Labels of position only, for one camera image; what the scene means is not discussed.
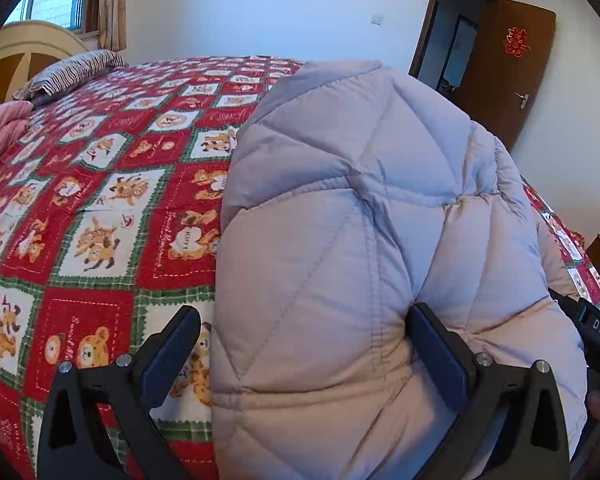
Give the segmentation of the pink folded quilt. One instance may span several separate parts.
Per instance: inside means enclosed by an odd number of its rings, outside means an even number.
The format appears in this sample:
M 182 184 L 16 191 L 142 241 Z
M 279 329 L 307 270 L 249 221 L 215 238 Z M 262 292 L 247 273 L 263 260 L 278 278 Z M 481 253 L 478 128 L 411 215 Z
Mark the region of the pink folded quilt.
M 29 101 L 0 104 L 0 157 L 26 133 L 32 110 Z

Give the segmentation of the beige patterned right curtain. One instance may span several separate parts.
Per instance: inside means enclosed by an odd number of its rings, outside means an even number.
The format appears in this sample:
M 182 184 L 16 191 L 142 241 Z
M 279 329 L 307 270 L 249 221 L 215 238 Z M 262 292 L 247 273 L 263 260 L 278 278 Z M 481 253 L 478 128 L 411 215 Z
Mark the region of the beige patterned right curtain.
M 126 0 L 98 0 L 99 45 L 103 49 L 126 48 Z

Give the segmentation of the lavender quilted down jacket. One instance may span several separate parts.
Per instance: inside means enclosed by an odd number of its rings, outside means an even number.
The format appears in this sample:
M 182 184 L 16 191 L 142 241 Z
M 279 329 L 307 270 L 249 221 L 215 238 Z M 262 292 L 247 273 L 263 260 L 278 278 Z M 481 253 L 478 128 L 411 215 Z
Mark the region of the lavender quilted down jacket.
M 216 259 L 224 479 L 409 479 L 453 415 L 404 334 L 424 302 L 475 352 L 547 360 L 576 444 L 576 288 L 496 136 L 378 62 L 308 63 L 240 128 Z

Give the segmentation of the cream wooden headboard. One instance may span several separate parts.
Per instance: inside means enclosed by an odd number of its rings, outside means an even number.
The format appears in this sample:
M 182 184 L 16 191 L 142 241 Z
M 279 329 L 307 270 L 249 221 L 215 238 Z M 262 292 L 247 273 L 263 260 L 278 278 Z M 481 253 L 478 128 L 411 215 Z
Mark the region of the cream wooden headboard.
M 0 103 L 44 68 L 87 51 L 70 30 L 43 21 L 22 21 L 0 30 Z

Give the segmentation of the brown wooden door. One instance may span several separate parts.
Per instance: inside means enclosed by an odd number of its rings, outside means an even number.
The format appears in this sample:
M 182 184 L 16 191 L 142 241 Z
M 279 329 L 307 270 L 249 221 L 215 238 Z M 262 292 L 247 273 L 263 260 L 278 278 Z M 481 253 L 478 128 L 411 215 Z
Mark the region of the brown wooden door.
M 522 58 L 507 55 L 509 27 L 524 28 L 531 48 Z M 486 7 L 466 74 L 451 101 L 512 150 L 542 82 L 555 36 L 556 14 L 539 6 L 498 0 Z M 515 93 L 528 93 L 524 110 Z

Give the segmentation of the red patchwork bear bedspread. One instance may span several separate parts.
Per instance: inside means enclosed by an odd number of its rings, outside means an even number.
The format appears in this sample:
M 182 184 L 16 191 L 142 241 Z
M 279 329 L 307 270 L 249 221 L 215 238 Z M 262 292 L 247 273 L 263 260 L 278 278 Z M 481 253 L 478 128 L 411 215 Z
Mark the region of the red patchwork bear bedspread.
M 0 449 L 21 477 L 36 474 L 58 363 L 109 364 L 190 304 L 200 341 L 154 416 L 186 467 L 222 478 L 210 353 L 223 194 L 240 128 L 302 66 L 117 70 L 35 112 L 0 160 Z

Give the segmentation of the red paper door decoration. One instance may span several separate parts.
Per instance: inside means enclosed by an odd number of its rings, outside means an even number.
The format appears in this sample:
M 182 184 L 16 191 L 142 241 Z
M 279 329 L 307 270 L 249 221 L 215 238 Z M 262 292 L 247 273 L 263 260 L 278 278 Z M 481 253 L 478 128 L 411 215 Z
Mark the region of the red paper door decoration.
M 503 40 L 503 46 L 507 55 L 522 58 L 531 50 L 528 45 L 528 32 L 524 28 L 509 27 Z

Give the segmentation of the striped grey pillow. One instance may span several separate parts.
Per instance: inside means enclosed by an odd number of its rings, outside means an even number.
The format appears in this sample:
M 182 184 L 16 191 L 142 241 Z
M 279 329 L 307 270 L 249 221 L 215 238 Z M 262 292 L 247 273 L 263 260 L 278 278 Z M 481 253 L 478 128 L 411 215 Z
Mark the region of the striped grey pillow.
M 100 49 L 79 53 L 44 68 L 15 91 L 12 98 L 40 107 L 61 99 L 99 76 L 126 66 L 128 63 L 118 52 Z

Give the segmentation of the dark wooden door frame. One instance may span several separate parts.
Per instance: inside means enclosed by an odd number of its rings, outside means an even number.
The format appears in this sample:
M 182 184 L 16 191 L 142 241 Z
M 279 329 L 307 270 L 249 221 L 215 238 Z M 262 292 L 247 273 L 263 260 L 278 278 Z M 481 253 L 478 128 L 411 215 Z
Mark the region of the dark wooden door frame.
M 486 7 L 498 0 L 429 0 L 410 74 L 451 99 L 460 88 Z

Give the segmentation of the white wall switch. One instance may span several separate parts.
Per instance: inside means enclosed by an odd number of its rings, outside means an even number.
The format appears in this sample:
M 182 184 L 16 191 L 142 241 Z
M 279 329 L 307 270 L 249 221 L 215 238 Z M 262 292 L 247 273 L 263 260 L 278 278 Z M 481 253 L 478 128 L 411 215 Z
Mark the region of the white wall switch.
M 380 14 L 373 14 L 370 18 L 370 22 L 374 25 L 381 26 L 384 22 L 384 17 Z

